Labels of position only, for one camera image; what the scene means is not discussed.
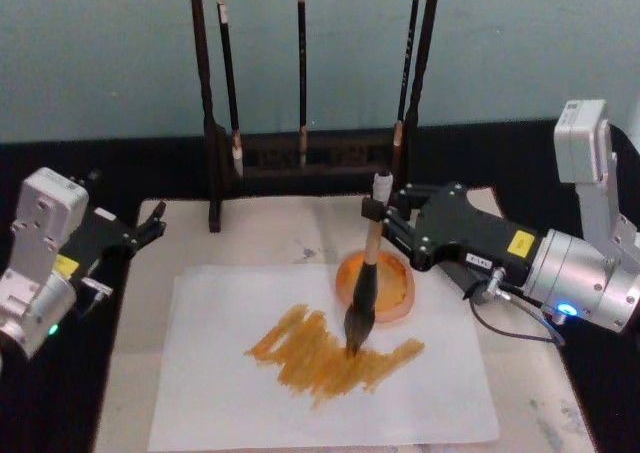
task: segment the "orange paint dish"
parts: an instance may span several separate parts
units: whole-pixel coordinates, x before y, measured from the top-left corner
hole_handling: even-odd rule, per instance
[[[336,274],[336,293],[340,302],[349,307],[353,298],[364,252],[352,253],[340,264]],[[389,323],[406,316],[415,299],[415,285],[411,268],[388,251],[378,254],[378,296],[376,323]]]

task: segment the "wall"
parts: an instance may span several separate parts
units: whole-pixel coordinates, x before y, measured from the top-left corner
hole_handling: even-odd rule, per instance
[[[215,114],[228,127],[215,0],[204,2]],[[241,129],[297,130],[296,0],[227,3]],[[312,129],[393,124],[409,6],[308,0]],[[637,0],[440,0],[420,122],[553,117],[569,98],[604,97],[626,128],[638,17]],[[0,142],[201,125],[189,0],[0,0]]]

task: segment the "white paper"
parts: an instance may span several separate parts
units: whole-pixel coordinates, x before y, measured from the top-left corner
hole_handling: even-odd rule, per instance
[[[163,355],[150,451],[408,445],[498,437],[473,319],[460,290],[434,268],[414,274],[410,315],[376,326],[368,344],[389,352],[408,338],[421,355],[373,394],[359,387],[312,410],[311,397],[278,383],[277,366],[244,352],[291,306],[325,312],[342,338],[344,308],[333,294],[336,267],[190,269],[176,285]]]

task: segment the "desk surface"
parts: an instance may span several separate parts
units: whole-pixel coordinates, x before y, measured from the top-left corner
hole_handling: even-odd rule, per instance
[[[154,204],[145,202],[141,217]],[[207,211],[205,202],[169,202],[166,220],[171,226],[166,236],[142,250],[133,261],[111,357],[96,452],[146,451],[173,278],[185,267],[338,263],[364,244],[359,197],[228,201],[225,229],[216,235],[207,231]],[[482,313],[490,322],[511,331],[545,333],[508,305],[486,305]],[[504,338],[476,326],[500,423],[500,439],[455,447],[403,447],[401,451],[594,451],[557,350],[548,344]]]

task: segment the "yellow sticker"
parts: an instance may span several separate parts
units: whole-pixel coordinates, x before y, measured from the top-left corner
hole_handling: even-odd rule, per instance
[[[512,255],[519,256],[520,258],[526,258],[535,239],[535,236],[532,234],[518,230],[516,231],[516,234],[513,235],[513,240],[511,240],[511,244],[509,245],[509,248],[507,248],[507,251]]]
[[[73,261],[66,256],[58,255],[56,256],[56,262],[53,264],[53,269],[60,273],[60,276],[64,279],[68,280],[78,266],[79,263],[77,261]]]

